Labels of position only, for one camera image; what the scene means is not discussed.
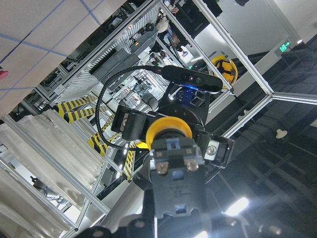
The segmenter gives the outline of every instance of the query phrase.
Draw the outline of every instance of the white curtain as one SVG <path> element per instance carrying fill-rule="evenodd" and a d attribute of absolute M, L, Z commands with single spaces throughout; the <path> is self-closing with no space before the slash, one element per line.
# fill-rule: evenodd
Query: white curtain
<path fill-rule="evenodd" d="M 57 238 L 70 226 L 0 169 L 0 230 L 8 238 Z"/>
<path fill-rule="evenodd" d="M 18 124 L 86 188 L 91 189 L 104 160 L 58 113 L 49 110 L 42 115 L 26 116 Z M 0 125 L 0 142 L 51 190 L 78 208 L 82 206 L 84 196 L 6 124 Z"/>

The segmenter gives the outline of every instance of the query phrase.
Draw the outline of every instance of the blue light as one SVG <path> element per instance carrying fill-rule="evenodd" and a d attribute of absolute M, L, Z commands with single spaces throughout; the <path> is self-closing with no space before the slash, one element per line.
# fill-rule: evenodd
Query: blue light
<path fill-rule="evenodd" d="M 194 87 L 193 85 L 183 84 L 183 86 L 186 87 L 186 88 L 191 88 L 191 89 L 194 89 L 194 90 L 198 90 L 198 88 Z"/>

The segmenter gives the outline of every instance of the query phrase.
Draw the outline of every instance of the black cable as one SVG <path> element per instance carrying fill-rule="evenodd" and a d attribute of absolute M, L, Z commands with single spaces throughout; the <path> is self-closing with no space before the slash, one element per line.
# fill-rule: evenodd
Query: black cable
<path fill-rule="evenodd" d="M 159 73 L 161 68 L 157 67 L 157 66 L 149 66 L 149 65 L 141 65 L 141 66 L 134 66 L 131 68 L 127 68 L 124 69 L 118 73 L 116 73 L 114 76 L 110 77 L 110 79 L 104 84 L 100 95 L 98 97 L 97 103 L 96 103 L 96 113 L 95 113 L 95 117 L 96 117 L 96 126 L 97 126 L 97 130 L 99 135 L 101 136 L 101 139 L 103 140 L 103 142 L 107 145 L 107 146 L 111 146 L 113 148 L 116 149 L 120 149 L 120 150 L 124 150 L 127 149 L 128 151 L 148 151 L 148 149 L 141 149 L 141 148 L 125 148 L 116 144 L 112 144 L 111 142 L 109 142 L 102 131 L 101 125 L 100 125 L 100 118 L 99 118 L 99 113 L 100 113 L 100 105 L 102 103 L 103 100 L 103 96 L 105 94 L 106 89 L 114 82 L 116 81 L 121 75 L 131 72 L 131 71 L 135 71 L 135 70 L 139 70 L 139 69 L 144 69 L 144 70 L 149 70 L 152 71 L 154 73 Z"/>

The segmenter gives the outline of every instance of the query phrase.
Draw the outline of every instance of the yellow ring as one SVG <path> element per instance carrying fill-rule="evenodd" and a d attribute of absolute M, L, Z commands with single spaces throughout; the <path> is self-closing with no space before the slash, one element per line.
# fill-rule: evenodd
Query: yellow ring
<path fill-rule="evenodd" d="M 151 149 L 155 136 L 165 129 L 177 129 L 182 131 L 185 136 L 193 137 L 192 130 L 184 120 L 177 117 L 163 117 L 153 122 L 147 131 L 145 140 L 149 149 Z"/>

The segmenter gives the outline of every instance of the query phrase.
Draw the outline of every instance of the green exit sign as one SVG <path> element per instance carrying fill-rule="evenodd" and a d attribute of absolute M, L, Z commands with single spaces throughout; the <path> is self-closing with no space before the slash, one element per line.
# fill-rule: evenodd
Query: green exit sign
<path fill-rule="evenodd" d="M 285 44 L 281 45 L 279 47 L 279 49 L 282 51 L 282 52 L 285 52 L 289 47 L 290 47 L 291 43 L 288 41 L 286 42 Z"/>

